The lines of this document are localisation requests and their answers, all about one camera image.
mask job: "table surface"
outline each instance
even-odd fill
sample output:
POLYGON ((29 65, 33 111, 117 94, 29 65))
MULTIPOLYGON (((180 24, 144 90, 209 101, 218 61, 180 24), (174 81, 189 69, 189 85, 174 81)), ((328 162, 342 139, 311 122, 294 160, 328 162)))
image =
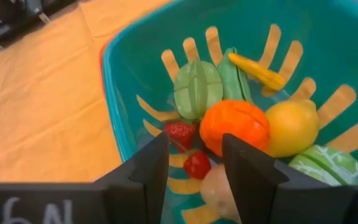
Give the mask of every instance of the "table surface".
POLYGON ((99 51, 167 1, 80 1, 0 52, 0 182, 89 182, 121 164, 99 51))

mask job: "handwritten label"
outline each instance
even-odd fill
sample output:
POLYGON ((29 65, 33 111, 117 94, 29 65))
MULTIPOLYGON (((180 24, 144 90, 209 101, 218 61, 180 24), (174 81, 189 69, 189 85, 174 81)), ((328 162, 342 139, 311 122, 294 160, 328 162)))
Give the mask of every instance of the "handwritten label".
MULTIPOLYGON (((30 221, 22 217, 12 217, 12 210, 15 203, 19 202, 20 198, 11 197, 4 204, 3 219, 1 224, 31 224, 30 221)), ((72 201, 63 200, 63 218, 60 216, 57 205, 48 203, 45 206, 44 218, 42 224, 73 224, 72 218, 72 201)))

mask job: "lemon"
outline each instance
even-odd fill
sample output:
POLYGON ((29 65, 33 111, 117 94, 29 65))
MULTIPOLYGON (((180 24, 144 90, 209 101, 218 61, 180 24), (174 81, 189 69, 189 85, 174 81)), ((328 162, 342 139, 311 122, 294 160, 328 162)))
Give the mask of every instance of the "lemon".
POLYGON ((316 105, 311 100, 287 100, 266 111, 270 124, 268 153, 288 157, 309 148, 319 130, 316 105))

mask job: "teal basket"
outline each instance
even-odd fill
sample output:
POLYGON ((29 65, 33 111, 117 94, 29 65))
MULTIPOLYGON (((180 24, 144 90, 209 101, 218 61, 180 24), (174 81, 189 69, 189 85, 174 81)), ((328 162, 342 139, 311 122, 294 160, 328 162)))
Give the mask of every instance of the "teal basket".
MULTIPOLYGON (((316 144, 351 152, 358 160, 356 2, 182 0, 127 27, 103 53, 104 90, 123 161, 175 114, 172 79, 178 67, 197 55, 216 64, 229 47, 287 80, 277 93, 249 83, 260 108, 289 97, 310 98, 322 120, 316 144)), ((163 222, 227 222, 206 208, 200 182, 188 178, 183 155, 171 147, 163 222)))

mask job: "cherry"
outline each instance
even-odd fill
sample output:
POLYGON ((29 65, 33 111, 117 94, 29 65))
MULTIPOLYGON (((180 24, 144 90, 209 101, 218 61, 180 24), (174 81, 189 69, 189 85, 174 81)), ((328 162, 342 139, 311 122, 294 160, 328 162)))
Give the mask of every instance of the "cherry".
POLYGON ((196 151, 187 158, 183 168, 189 177, 203 180, 211 169, 211 163, 205 153, 196 151))

